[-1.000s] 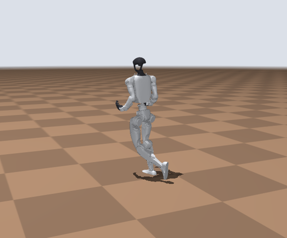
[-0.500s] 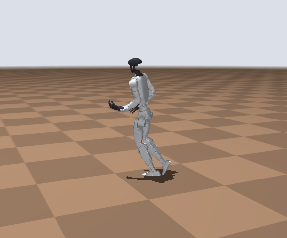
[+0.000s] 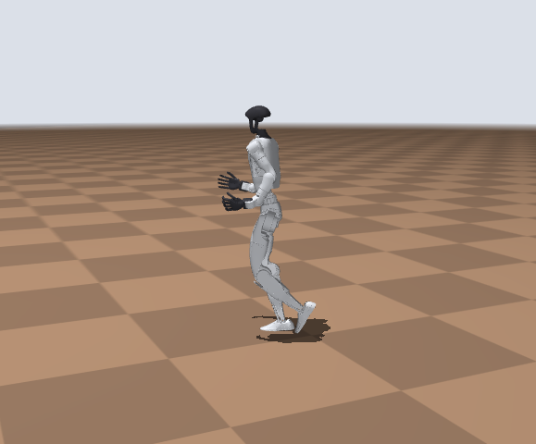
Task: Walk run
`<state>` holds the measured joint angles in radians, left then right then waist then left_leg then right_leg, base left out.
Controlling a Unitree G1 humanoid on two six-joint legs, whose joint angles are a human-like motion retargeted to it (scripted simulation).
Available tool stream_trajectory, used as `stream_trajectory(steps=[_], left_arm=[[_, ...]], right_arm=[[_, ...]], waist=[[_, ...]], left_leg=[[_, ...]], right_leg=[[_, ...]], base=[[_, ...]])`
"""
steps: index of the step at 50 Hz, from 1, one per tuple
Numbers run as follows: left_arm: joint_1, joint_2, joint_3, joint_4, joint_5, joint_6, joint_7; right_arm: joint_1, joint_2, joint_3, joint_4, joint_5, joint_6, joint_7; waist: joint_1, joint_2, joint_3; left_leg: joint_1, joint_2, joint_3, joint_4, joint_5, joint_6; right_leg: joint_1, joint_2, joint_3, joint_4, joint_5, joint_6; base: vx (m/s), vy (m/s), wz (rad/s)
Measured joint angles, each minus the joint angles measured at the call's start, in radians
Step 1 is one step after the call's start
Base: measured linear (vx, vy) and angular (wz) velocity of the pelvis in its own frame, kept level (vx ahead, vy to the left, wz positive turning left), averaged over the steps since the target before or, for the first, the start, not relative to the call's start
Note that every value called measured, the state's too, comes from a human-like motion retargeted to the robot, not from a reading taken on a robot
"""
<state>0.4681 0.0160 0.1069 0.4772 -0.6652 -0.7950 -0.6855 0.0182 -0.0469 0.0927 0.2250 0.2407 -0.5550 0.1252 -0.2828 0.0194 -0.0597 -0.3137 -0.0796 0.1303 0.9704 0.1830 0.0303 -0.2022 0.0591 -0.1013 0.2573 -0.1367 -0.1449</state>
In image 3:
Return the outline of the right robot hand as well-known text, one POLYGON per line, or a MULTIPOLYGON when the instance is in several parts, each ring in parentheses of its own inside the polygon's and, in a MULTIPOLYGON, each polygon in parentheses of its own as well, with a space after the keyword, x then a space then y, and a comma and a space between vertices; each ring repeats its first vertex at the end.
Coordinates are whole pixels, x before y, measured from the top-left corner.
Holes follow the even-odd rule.
MULTIPOLYGON (((226 185, 226 186, 229 186, 229 187, 218 186, 219 188, 221 188, 221 189, 230 189, 230 190, 236 190, 236 189, 239 189, 239 191, 245 191, 245 190, 242 190, 242 189, 241 189, 242 184, 243 184, 243 182, 244 182, 244 183, 249 183, 249 182, 247 182, 247 181, 242 181, 242 180, 239 181, 239 179, 235 178, 235 176, 232 175, 230 172, 227 172, 227 174, 229 174, 230 176, 232 176, 232 178, 229 178, 229 177, 220 175, 221 177, 223 177, 223 178, 225 178, 225 179, 218 179, 218 180, 225 181, 225 182, 228 182, 228 183, 218 182, 218 184, 226 185), (227 179, 228 179, 228 180, 227 180, 227 179)), ((250 184, 250 183, 249 183, 249 184, 250 184)))

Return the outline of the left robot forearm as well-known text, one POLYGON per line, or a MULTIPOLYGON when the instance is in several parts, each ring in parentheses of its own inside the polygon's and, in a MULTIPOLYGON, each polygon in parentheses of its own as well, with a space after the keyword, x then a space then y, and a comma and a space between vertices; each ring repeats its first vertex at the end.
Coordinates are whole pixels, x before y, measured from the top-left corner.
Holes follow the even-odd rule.
POLYGON ((259 189, 256 195, 250 202, 245 202, 245 207, 247 209, 253 209, 257 206, 261 206, 264 203, 264 200, 271 193, 271 187, 274 181, 274 176, 271 173, 266 173, 263 177, 262 183, 259 186, 259 189))

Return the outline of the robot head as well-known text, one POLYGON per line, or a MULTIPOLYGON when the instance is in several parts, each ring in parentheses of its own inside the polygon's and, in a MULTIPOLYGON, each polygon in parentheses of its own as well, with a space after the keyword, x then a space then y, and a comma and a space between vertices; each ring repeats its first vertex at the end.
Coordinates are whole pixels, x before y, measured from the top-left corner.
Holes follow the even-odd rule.
POLYGON ((259 138, 272 139, 265 129, 258 129, 258 122, 262 122, 264 117, 270 117, 269 110, 262 106, 257 105, 246 111, 245 115, 249 118, 250 130, 253 134, 259 135, 259 138), (253 120, 255 121, 255 128, 253 127, 253 120))

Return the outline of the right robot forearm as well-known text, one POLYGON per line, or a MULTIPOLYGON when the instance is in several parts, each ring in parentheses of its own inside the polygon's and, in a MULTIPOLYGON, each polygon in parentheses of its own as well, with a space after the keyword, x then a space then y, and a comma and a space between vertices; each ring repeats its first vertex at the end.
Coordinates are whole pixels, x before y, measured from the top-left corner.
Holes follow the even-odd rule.
POLYGON ((257 191, 255 190, 255 187, 254 187, 254 183, 244 183, 242 184, 242 187, 241 187, 242 190, 245 190, 245 191, 249 191, 251 193, 256 193, 257 191))

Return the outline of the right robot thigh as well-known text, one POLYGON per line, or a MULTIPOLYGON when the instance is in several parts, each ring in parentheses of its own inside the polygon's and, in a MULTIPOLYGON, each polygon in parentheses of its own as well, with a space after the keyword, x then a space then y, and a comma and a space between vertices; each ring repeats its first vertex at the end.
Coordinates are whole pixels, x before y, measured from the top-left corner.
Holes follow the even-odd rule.
MULTIPOLYGON (((276 228, 278 227, 278 225, 279 225, 279 223, 277 223, 276 228)), ((265 230, 263 230, 263 231, 265 231, 265 230)), ((265 232, 267 232, 267 231, 265 231, 265 232)), ((275 263, 271 263, 269 261, 269 256, 270 256, 270 254, 272 252, 272 247, 273 247, 273 239, 274 239, 273 233, 274 232, 267 232, 267 234, 269 235, 268 249, 267 249, 267 253, 266 253, 265 258, 262 261, 262 265, 268 267, 270 269, 270 271, 271 271, 272 276, 277 278, 279 276, 279 274, 280 274, 280 268, 275 263)))

